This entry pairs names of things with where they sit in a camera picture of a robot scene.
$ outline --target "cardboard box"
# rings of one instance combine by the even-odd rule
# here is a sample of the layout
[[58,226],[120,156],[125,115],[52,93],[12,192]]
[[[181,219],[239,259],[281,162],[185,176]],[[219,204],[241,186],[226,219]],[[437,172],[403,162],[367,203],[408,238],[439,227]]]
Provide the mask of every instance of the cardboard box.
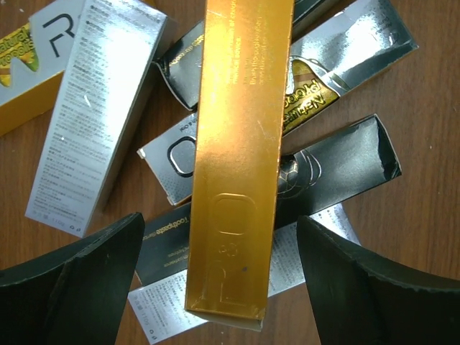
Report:
[[[281,160],[275,229],[401,175],[390,138],[376,115]],[[187,268],[189,233],[190,203],[147,223],[136,267],[144,286]]]
[[0,39],[0,137],[55,105],[84,2],[54,0]]
[[185,309],[234,326],[260,328],[267,305],[292,16],[206,2]]
[[[359,243],[342,205],[328,208],[312,218],[340,236]],[[305,283],[295,232],[296,223],[275,232],[270,264],[269,297]],[[156,253],[150,254],[148,259],[151,263],[155,262]],[[187,270],[181,270],[128,294],[129,303],[151,345],[206,322],[183,309],[186,275]]]
[[27,217],[85,234],[152,91],[150,63],[169,47],[174,26],[137,0],[86,0]]
[[[339,0],[296,0],[293,39]],[[200,21],[157,61],[172,94],[188,110],[196,110],[203,57],[204,22]]]
[[[190,110],[200,90],[202,31],[198,24],[159,61],[170,90]],[[417,48],[389,0],[355,1],[292,45],[284,133]]]

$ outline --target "black curved piece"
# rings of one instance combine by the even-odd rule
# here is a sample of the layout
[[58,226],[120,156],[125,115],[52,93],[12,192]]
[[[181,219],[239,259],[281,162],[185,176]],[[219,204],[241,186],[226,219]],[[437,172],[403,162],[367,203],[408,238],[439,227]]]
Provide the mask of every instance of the black curved piece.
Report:
[[0,344],[114,344],[143,234],[133,213],[0,271]]
[[307,216],[297,238],[323,345],[460,344],[460,281],[381,257]]

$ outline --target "gold foil packaging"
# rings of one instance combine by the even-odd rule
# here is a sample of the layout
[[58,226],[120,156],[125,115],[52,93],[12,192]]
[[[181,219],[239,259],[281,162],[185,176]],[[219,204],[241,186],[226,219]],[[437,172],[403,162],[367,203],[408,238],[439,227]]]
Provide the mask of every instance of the gold foil packaging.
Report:
[[293,90],[285,97],[282,133],[287,134],[339,99],[300,58],[292,59]]
[[185,308],[234,326],[267,306],[292,15],[207,1]]

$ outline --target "printed graphic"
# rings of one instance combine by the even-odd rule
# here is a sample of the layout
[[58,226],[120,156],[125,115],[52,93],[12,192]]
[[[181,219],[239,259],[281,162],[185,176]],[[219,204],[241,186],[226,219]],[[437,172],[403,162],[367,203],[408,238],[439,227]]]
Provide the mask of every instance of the printed graphic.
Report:
[[30,34],[30,23],[0,40],[0,83],[3,86],[11,85],[10,67],[13,58],[20,59],[30,70],[37,71],[38,56]]
[[339,99],[339,95],[328,88],[307,63],[294,59],[292,64],[294,90],[285,97],[283,134],[300,126]]

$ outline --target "logo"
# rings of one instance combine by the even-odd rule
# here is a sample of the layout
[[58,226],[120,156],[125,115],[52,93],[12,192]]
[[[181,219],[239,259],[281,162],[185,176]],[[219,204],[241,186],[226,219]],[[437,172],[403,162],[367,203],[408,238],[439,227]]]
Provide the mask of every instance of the logo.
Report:
[[282,158],[278,175],[278,199],[290,199],[299,196],[314,186],[323,171],[320,162],[306,149]]

